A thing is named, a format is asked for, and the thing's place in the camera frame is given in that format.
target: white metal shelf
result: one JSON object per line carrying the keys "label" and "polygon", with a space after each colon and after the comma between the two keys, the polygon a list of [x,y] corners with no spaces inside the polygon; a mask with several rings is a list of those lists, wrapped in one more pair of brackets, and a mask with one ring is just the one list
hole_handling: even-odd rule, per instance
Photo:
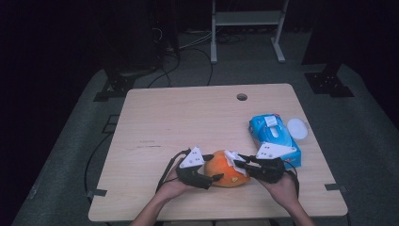
{"label": "white metal shelf", "polygon": [[215,25],[265,25],[279,24],[281,11],[217,12]]}
{"label": "white metal shelf", "polygon": [[270,11],[230,11],[216,12],[215,0],[212,2],[212,40],[211,40],[211,62],[217,63],[216,52],[216,27],[227,25],[266,25],[276,24],[278,26],[276,37],[271,38],[273,48],[278,61],[285,62],[285,57],[279,47],[279,37],[284,24],[285,14],[289,0],[284,0],[282,10]]}

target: forearm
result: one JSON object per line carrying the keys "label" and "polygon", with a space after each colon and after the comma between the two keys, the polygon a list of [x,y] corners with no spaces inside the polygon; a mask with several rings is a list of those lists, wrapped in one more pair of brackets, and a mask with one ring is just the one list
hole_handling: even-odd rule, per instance
{"label": "forearm", "polygon": [[168,199],[155,195],[130,226],[152,226],[156,222],[159,212],[161,212],[161,209],[167,202]]}
{"label": "forearm", "polygon": [[300,203],[286,208],[296,226],[315,226],[313,220],[309,217]]}

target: wooden table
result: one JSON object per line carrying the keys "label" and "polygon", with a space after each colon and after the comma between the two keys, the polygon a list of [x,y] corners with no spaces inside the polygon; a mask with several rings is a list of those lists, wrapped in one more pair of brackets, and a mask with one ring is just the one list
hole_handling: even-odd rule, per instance
{"label": "wooden table", "polygon": [[[237,95],[245,94],[240,101]],[[177,152],[199,146],[203,154],[218,150],[255,154],[247,130],[256,115],[278,113],[286,123],[308,123],[289,84],[133,89],[126,96],[98,189],[88,216],[93,221],[132,220],[153,196],[168,161]],[[312,217],[343,216],[347,207],[317,140],[297,142],[299,199]],[[235,188],[194,189],[169,202],[160,220],[281,218],[289,215],[256,181]]]}

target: black stand leg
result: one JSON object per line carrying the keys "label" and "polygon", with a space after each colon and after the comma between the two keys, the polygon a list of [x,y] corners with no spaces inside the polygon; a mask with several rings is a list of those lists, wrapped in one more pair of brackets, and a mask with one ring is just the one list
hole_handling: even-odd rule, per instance
{"label": "black stand leg", "polygon": [[328,63],[320,73],[305,73],[313,92],[331,97],[353,97],[352,91],[337,76],[340,67],[341,63]]}
{"label": "black stand leg", "polygon": [[101,2],[93,1],[89,11],[93,15],[93,25],[97,27],[93,50],[108,80],[94,102],[125,97],[138,77],[153,73],[161,66],[152,41],[148,20],[152,8],[148,1]]}
{"label": "black stand leg", "polygon": [[157,0],[157,21],[163,32],[163,44],[170,44],[174,54],[180,59],[176,0]]}

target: black strap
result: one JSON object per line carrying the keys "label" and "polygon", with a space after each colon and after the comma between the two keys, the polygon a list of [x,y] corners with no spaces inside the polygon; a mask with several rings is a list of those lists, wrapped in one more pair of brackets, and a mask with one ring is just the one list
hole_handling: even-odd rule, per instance
{"label": "black strap", "polygon": [[156,187],[155,193],[158,192],[159,188],[161,188],[161,186],[164,184],[165,178],[167,178],[168,173],[169,173],[170,169],[171,169],[172,166],[173,166],[173,163],[176,161],[176,158],[177,158],[179,155],[183,154],[183,153],[185,153],[186,155],[188,155],[190,152],[191,152],[190,149],[185,150],[185,151],[181,151],[181,152],[177,153],[174,157],[172,157],[172,158],[170,159],[169,164],[168,164],[167,168],[166,168],[165,171],[164,171],[164,174],[162,175],[161,179],[160,179],[159,182],[158,182],[158,186]]}
{"label": "black strap", "polygon": [[286,170],[285,172],[287,172],[288,175],[290,175],[291,178],[293,178],[294,183],[295,183],[296,196],[299,198],[299,180],[298,180],[297,175],[290,170]]}

